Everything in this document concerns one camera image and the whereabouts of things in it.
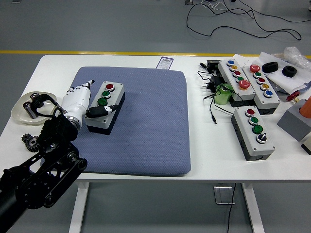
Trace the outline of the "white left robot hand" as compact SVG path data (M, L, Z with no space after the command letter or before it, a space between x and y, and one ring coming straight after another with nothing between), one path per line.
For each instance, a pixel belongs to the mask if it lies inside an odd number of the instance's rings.
M88 118L104 117L116 111L118 105L96 106L88 110L91 96L90 88L94 80L90 80L77 87L70 88L63 97L62 108L65 110L64 116L67 120L75 124L82 124L82 117Z

